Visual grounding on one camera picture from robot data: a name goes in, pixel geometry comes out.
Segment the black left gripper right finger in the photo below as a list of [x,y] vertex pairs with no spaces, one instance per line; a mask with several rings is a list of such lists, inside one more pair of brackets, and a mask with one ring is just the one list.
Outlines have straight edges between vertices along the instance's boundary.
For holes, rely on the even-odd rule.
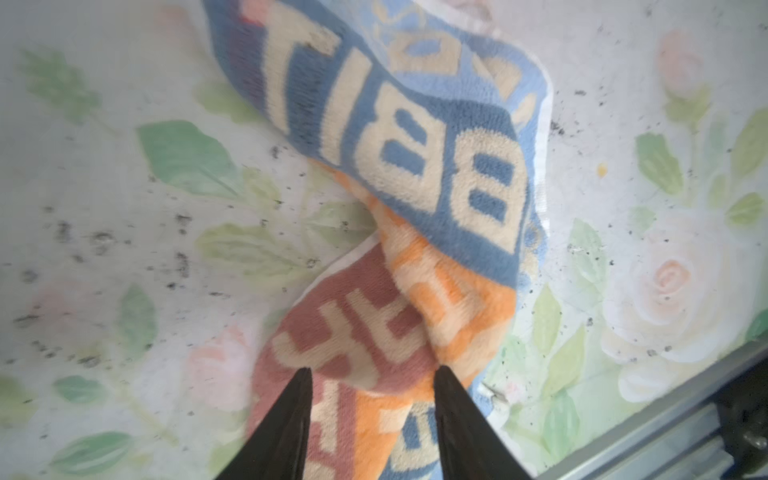
[[434,415],[444,479],[531,479],[448,366],[442,365],[437,369],[433,386]]

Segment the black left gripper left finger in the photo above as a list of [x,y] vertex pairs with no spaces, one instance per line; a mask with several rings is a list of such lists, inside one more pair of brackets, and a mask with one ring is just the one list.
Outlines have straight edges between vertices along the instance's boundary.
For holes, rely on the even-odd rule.
[[308,448],[312,395],[312,372],[301,368],[217,480],[301,479]]

